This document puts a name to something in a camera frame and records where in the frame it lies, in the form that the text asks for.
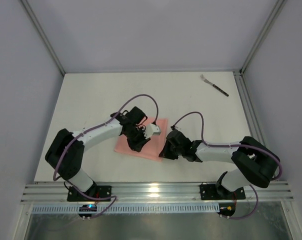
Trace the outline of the pink satin napkin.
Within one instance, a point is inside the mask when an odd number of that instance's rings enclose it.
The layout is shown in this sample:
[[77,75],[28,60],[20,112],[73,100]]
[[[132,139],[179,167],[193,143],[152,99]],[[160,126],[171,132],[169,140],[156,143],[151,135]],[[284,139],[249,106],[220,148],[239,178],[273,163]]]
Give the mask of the pink satin napkin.
[[150,138],[150,141],[148,141],[143,146],[141,152],[131,150],[128,145],[127,137],[124,135],[118,137],[114,151],[122,155],[134,156],[134,157],[161,162],[162,158],[159,157],[159,154],[162,151],[166,142],[168,119],[158,118],[156,124],[160,128],[161,134],[152,136]]

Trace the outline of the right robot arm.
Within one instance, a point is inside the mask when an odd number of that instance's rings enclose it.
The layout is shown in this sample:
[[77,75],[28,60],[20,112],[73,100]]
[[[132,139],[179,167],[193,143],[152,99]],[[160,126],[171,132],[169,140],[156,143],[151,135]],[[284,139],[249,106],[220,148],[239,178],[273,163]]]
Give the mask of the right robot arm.
[[176,160],[179,157],[189,162],[233,163],[236,169],[222,173],[213,187],[210,197],[227,200],[245,186],[266,189],[278,168],[280,159],[251,136],[232,144],[210,144],[201,140],[191,141],[177,129],[172,130],[159,157]]

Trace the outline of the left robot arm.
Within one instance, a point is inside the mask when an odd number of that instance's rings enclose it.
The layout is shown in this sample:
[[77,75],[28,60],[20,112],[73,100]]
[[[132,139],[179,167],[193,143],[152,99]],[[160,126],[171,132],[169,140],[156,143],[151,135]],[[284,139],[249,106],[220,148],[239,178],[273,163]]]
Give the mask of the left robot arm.
[[145,113],[135,106],[130,111],[112,113],[106,122],[82,131],[68,131],[65,128],[60,130],[44,157],[54,169],[53,179],[62,178],[81,196],[90,200],[97,199],[97,185],[82,169],[85,151],[123,135],[132,151],[141,152],[159,129],[154,122],[143,125],[147,119]]

